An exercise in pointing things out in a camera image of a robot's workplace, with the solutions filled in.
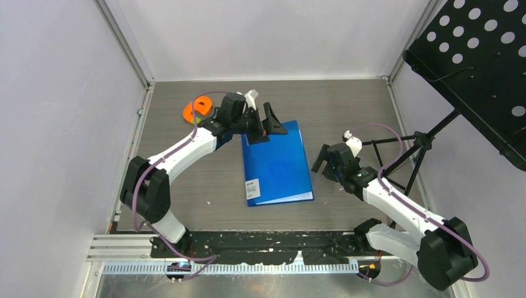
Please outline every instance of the barcode sticker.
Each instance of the barcode sticker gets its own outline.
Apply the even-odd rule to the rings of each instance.
[[[245,188],[247,192],[247,200],[261,197],[261,192],[259,191],[259,179],[246,181]]]

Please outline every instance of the black tripod stand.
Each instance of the black tripod stand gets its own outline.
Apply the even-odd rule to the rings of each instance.
[[[409,148],[408,151],[406,151],[400,158],[395,161],[389,168],[385,169],[383,171],[383,176],[393,185],[398,186],[400,189],[404,191],[404,194],[407,196],[409,192],[411,191],[412,185],[414,184],[414,180],[416,179],[416,174],[418,173],[420,169],[420,165],[422,164],[422,161],[424,160],[424,156],[426,155],[426,152],[428,150],[431,150],[432,148],[432,141],[435,138],[435,135],[444,127],[446,127],[451,121],[453,121],[457,116],[460,115],[460,113],[457,110],[453,110],[453,112],[449,113],[448,116],[446,116],[442,121],[440,121],[435,127],[433,127],[429,132],[422,133],[422,132],[414,132],[414,135],[408,135],[407,137],[401,137],[402,141],[405,140],[414,140],[413,145],[411,148]],[[383,140],[371,140],[369,142],[363,142],[363,145],[373,145],[373,148],[375,149],[375,153],[377,154],[378,162],[380,163],[380,166],[383,166],[383,162],[381,160],[380,152],[378,152],[378,144],[383,143],[391,143],[391,142],[397,142],[397,138],[386,138]],[[416,156],[416,162],[414,165],[414,169],[411,173],[411,177],[409,178],[409,182],[406,186],[403,186],[400,183],[397,183],[396,181],[393,181],[392,179],[388,178],[389,174],[391,174],[394,170],[396,170],[404,161],[410,159],[411,155],[415,154],[417,151],[419,151],[418,155]]]

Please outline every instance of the wooden-textured tabletop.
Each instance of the wooden-textured tabletop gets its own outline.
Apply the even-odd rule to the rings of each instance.
[[[269,101],[281,122],[298,121],[309,167],[322,144],[340,142],[343,132],[353,127],[381,123],[400,131],[382,80],[166,82],[155,86],[138,154],[144,158],[155,155],[190,133],[192,126],[183,121],[182,110],[196,95],[250,89],[259,92],[258,107]],[[214,105],[220,105],[222,97],[211,96]],[[392,137],[378,128],[357,135],[363,141]],[[379,146],[384,162],[396,156],[397,144]],[[360,157],[362,166],[380,167],[371,146]],[[405,184],[411,170],[408,163],[390,177]],[[339,184],[321,174],[311,173],[311,180],[313,202],[247,207],[241,142],[234,136],[175,180],[171,209],[191,230],[352,230],[371,217],[386,221],[381,211],[341,191]],[[422,204],[416,184],[410,196]],[[118,227],[130,229],[131,212],[122,209]]]

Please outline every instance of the white wall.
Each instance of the white wall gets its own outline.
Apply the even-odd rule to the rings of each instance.
[[[2,297],[78,297],[143,88],[93,1],[0,4]]]
[[[119,0],[157,81],[388,75],[425,0]]]
[[[394,88],[410,132],[428,131],[453,110],[407,65]],[[523,297],[526,173],[499,155],[462,116],[437,135],[421,173],[434,210],[463,220],[475,247],[488,260],[489,279],[467,283],[472,297]],[[470,276],[481,276],[481,267]]]

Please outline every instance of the cable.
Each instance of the cable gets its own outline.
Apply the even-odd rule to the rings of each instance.
[[[398,284],[401,284],[402,282],[405,282],[410,277],[410,275],[413,272],[413,270],[414,270],[414,266],[411,265],[411,268],[409,269],[408,273],[402,279],[400,279],[399,281],[395,281],[395,282],[383,282],[383,281],[377,281],[376,279],[371,279],[371,278],[367,277],[367,275],[369,274],[369,269],[367,269],[367,272],[365,274],[358,273],[358,275],[361,278],[363,278],[363,279],[368,279],[370,282],[372,282],[374,284],[379,284],[381,286],[391,287],[391,286],[397,286]]]
[[[382,187],[389,193],[391,194],[396,200],[398,200],[400,203],[402,203],[402,205],[406,206],[409,210],[413,211],[414,213],[416,213],[418,216],[422,217],[423,219],[429,221],[430,223],[434,224],[435,226],[437,226],[438,228],[441,228],[443,231],[445,231],[446,233],[448,233],[449,235],[451,235],[453,238],[455,238],[456,240],[458,240],[460,243],[462,243],[464,246],[466,246],[469,250],[471,250],[476,256],[477,258],[479,258],[480,262],[482,263],[482,266],[484,267],[484,274],[480,277],[480,278],[461,278],[463,281],[470,281],[470,282],[481,282],[481,281],[485,281],[488,279],[489,277],[489,265],[488,265],[488,262],[486,261],[486,259],[484,259],[484,257],[482,256],[482,254],[475,248],[473,247],[473,245],[471,245],[469,242],[467,242],[464,238],[462,238],[461,236],[458,236],[455,232],[451,231],[449,228],[447,228],[446,226],[444,226],[443,224],[441,224],[440,222],[432,219],[432,218],[427,218],[425,213],[421,212],[420,210],[418,210],[417,208],[413,207],[411,204],[409,204],[408,202],[406,202],[402,197],[400,197],[399,195],[397,195],[395,192],[391,192],[390,189],[389,189],[389,186],[387,186],[383,181],[382,181],[382,172],[387,168],[389,167],[390,165],[392,165],[395,161],[397,161],[399,158],[402,157],[402,154],[403,154],[403,142],[402,142],[402,139],[400,138],[400,136],[398,135],[398,133],[395,132],[395,130],[393,130],[392,128],[390,128],[389,126],[387,125],[383,125],[383,124],[368,124],[368,125],[363,125],[363,126],[360,126],[358,127],[357,129],[354,129],[352,132],[356,132],[358,130],[361,130],[361,129],[364,129],[364,128],[367,128],[367,127],[383,127],[384,129],[387,129],[389,130],[391,133],[393,133],[395,135],[395,137],[398,139],[398,143],[399,143],[399,147],[400,147],[400,151],[398,152],[398,155],[396,156],[396,158],[391,162],[389,163],[388,165],[384,165],[382,166],[379,170],[378,170],[378,182],[380,183],[380,185],[382,185]],[[387,285],[391,285],[391,286],[394,286],[396,284],[399,284],[399,282],[392,282],[392,283],[387,283],[387,284],[384,284],[384,286],[387,286]]]
[[[175,154],[179,150],[183,149],[186,145],[188,145],[195,138],[195,135],[197,134],[197,117],[195,115],[195,106],[194,106],[195,100],[200,98],[201,96],[205,96],[205,95],[211,94],[211,93],[228,93],[228,92],[226,92],[226,91],[209,91],[209,92],[205,92],[205,93],[197,96],[196,98],[194,98],[194,100],[192,101],[192,116],[194,117],[194,130],[192,131],[192,136],[190,138],[188,138],[183,144],[179,145],[177,148],[173,149],[172,151],[166,153],[159,160],[157,160],[153,164],[151,164],[146,169],[146,171],[144,171],[144,173],[139,177],[139,180],[135,184],[135,189],[133,190],[133,200],[131,202],[131,207],[132,207],[131,208],[131,214],[133,216],[133,229],[136,232],[139,232],[139,230],[140,230],[140,227],[137,226],[137,198],[139,196],[139,189],[140,189],[141,185],[143,185],[143,182],[145,181],[146,176],[149,174],[149,172],[151,172],[152,169],[154,169],[157,165],[162,163],[166,158],[169,158],[170,156],[172,156],[173,154]]]
[[[502,154],[502,151],[504,150],[504,148],[506,146],[508,146],[508,144],[510,144],[510,141],[513,141],[513,139],[518,136],[518,134],[522,131],[526,130],[526,126],[525,127],[522,127],[521,129],[517,129],[512,135],[511,137],[506,141],[506,143],[504,143],[504,145],[501,147],[501,149],[499,150],[499,153]]]
[[[354,253],[351,253],[349,250],[346,250],[346,249],[343,247],[343,245],[341,245],[341,244],[338,243],[335,239],[333,239],[332,236],[331,236],[330,239],[331,239],[331,241],[332,241],[334,244],[336,244],[336,246],[338,246],[338,247],[339,247],[344,253],[348,253],[349,256],[354,255]],[[381,261],[381,254],[382,254],[381,250],[378,250],[378,254],[377,254],[378,267],[381,266],[381,263],[380,263],[380,261]]]
[[[206,258],[190,258],[188,256],[185,256],[183,255],[182,253],[178,252],[177,249],[175,249],[173,246],[172,246],[172,243],[170,243],[170,241],[168,241],[168,239],[166,239],[161,233],[159,233],[159,231],[157,231],[152,225],[151,223],[147,223],[148,227],[157,235],[159,235],[159,238],[164,242],[164,244],[166,244],[166,246],[168,246],[168,248],[170,248],[170,250],[175,253],[177,256],[181,257],[181,258],[185,258],[189,261],[194,261],[194,262],[201,262],[201,261],[208,261],[206,263],[205,266],[203,266],[201,269],[199,269],[198,271],[196,271],[195,273],[192,273],[190,274],[189,276],[185,276],[183,279],[181,279],[181,281],[188,281],[189,279],[192,279],[194,277],[196,277],[197,275],[199,275],[199,273],[201,273],[204,269],[206,269],[208,266],[210,266],[216,259],[217,259],[217,255],[212,255],[212,256],[208,256]]]
[[[401,169],[403,166],[405,166],[406,164],[408,164],[410,161],[414,160],[415,158],[416,157],[408,158],[408,160],[406,160],[403,164],[399,165],[396,169],[394,169],[392,172],[390,172],[389,175],[391,175],[394,172],[398,171],[399,169]],[[392,229],[396,228],[396,222],[394,220],[389,224],[389,228],[392,228]]]
[[[445,78],[449,78],[450,76],[454,76],[454,75],[456,75],[456,74],[458,74],[458,73],[461,73],[462,71],[465,71],[465,70],[474,70],[474,69],[475,69],[475,67],[473,67],[473,66],[470,66],[470,67],[464,67],[464,68],[462,68],[462,69],[460,69],[460,70],[457,70],[457,71],[454,71],[454,72],[452,72],[452,73],[450,73],[450,74],[446,74],[445,76],[443,76],[443,77],[441,77],[441,78],[438,78],[438,79],[428,79],[428,78],[426,78],[425,76],[423,76],[423,75],[421,75],[421,74],[419,74],[419,75],[420,75],[421,77],[423,77],[426,81],[431,82],[431,83],[434,83],[434,82],[441,81],[441,80],[443,80],[443,79],[445,79]]]
[[[194,129],[192,131],[192,135],[190,136],[190,138],[188,138],[183,144],[179,145],[177,148],[173,149],[172,151],[166,153],[163,157],[161,157],[159,160],[155,161],[153,164],[151,164],[147,169],[146,171],[144,171],[144,173],[139,177],[139,180],[137,181],[137,184],[135,185],[135,189],[133,190],[133,200],[131,202],[131,216],[133,217],[133,229],[136,231],[136,232],[139,232],[140,230],[140,227],[142,227],[144,224],[146,224],[155,234],[157,234],[159,236],[159,238],[164,242],[164,244],[166,244],[166,246],[168,246],[168,248],[170,248],[170,250],[176,254],[177,256],[181,257],[181,258],[185,258],[189,261],[194,261],[194,262],[199,262],[199,261],[208,261],[206,263],[205,266],[203,266],[201,269],[199,269],[197,272],[195,273],[192,273],[191,275],[189,276],[185,276],[185,278],[182,279],[182,281],[187,281],[189,279],[192,279],[194,277],[196,277],[199,273],[201,273],[204,269],[206,269],[208,266],[210,266],[216,259],[217,259],[217,255],[213,255],[213,256],[209,256],[209,257],[206,257],[206,258],[190,258],[188,256],[185,256],[183,255],[182,253],[178,252],[173,246],[172,246],[172,243],[170,243],[170,241],[168,241],[163,235],[161,235],[161,233],[159,233],[159,231],[157,231],[149,222],[147,222],[146,220],[143,221],[141,223],[140,226],[137,226],[137,198],[138,198],[138,195],[139,195],[139,189],[141,187],[141,185],[143,185],[143,182],[144,180],[146,179],[147,175],[149,174],[149,172],[151,172],[152,169],[154,169],[158,164],[162,163],[166,158],[169,158],[170,156],[172,156],[173,154],[175,154],[176,152],[178,152],[179,150],[183,149],[186,145],[188,145],[196,136],[197,134],[197,117],[195,115],[195,100],[200,98],[201,96],[205,96],[207,94],[211,94],[211,93],[228,93],[228,92],[225,92],[225,91],[209,91],[209,92],[205,92],[199,96],[197,96],[196,98],[194,98],[194,100],[192,100],[192,116],[194,117]]]

